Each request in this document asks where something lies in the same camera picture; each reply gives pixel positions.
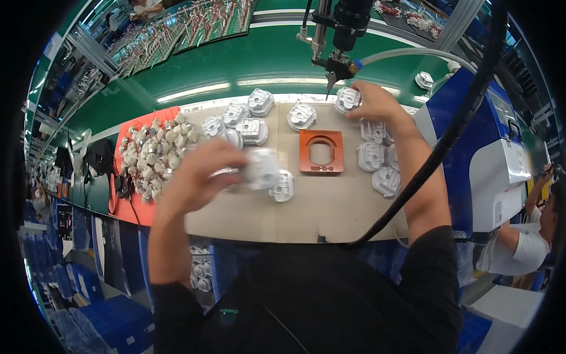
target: black shirt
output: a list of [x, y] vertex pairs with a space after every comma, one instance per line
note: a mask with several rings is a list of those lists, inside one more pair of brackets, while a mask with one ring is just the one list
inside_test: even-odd
[[461, 328], [452, 228], [410, 247], [399, 285], [339, 245], [272, 245], [207, 315], [153, 285], [162, 353], [454, 353]]

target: beige tabletop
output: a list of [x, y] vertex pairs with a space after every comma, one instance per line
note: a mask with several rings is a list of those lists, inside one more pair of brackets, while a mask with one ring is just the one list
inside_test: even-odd
[[[335, 96], [329, 99], [330, 103], [319, 102], [319, 98], [302, 99], [318, 114], [311, 129], [342, 132], [344, 172], [334, 177], [307, 176], [299, 172], [299, 133], [287, 123], [287, 114], [294, 106], [289, 102], [296, 97], [279, 98], [263, 117], [269, 137], [262, 147], [276, 150], [280, 168], [293, 174], [294, 196], [287, 202], [277, 203], [266, 191], [245, 187], [223, 191], [203, 209], [185, 216], [187, 233], [284, 243], [316, 243], [320, 235], [328, 242], [349, 242], [360, 238], [391, 205], [392, 198], [383, 197], [372, 187], [372, 173], [358, 166], [357, 148], [363, 142], [360, 126], [335, 109], [332, 102]], [[242, 99], [236, 97], [231, 101], [240, 103]], [[210, 108], [211, 104], [186, 106], [182, 111], [202, 133], [201, 122], [214, 114], [221, 115], [227, 104], [224, 100]], [[406, 237], [406, 233], [405, 214], [401, 210], [372, 240], [387, 240], [395, 235]]]

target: barcode label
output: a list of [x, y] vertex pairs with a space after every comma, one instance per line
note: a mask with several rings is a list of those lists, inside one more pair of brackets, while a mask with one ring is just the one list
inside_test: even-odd
[[501, 201], [495, 203], [495, 222], [501, 222]]

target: black corrugated hose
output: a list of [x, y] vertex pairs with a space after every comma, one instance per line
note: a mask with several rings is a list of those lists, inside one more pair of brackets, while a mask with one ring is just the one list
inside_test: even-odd
[[409, 181], [407, 187], [401, 192], [399, 197], [391, 204], [389, 209], [373, 226], [358, 240], [348, 243], [348, 246], [359, 246], [371, 239], [380, 232], [395, 214], [405, 205], [405, 203], [421, 188], [426, 180], [436, 171], [444, 157], [448, 154], [452, 146], [456, 143], [466, 125], [474, 116], [475, 111], [482, 103], [489, 82], [493, 80], [495, 67], [498, 65], [505, 44], [505, 34], [507, 32], [507, 2], [506, 0], [493, 1], [491, 8], [491, 33], [481, 65], [476, 73], [470, 88], [450, 127], [446, 129], [442, 138], [436, 145], [432, 154], [428, 157], [423, 167]]

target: metal cylinder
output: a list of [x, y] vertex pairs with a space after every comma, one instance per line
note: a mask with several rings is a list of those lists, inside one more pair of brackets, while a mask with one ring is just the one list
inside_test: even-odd
[[[330, 11], [332, 8], [332, 1], [331, 0], [320, 0], [318, 5], [318, 13], [320, 15], [330, 15]], [[326, 31], [328, 27], [317, 23], [315, 27], [315, 36], [312, 38], [312, 52], [313, 52], [313, 59], [320, 58], [320, 53], [324, 50], [324, 46], [326, 44]]]

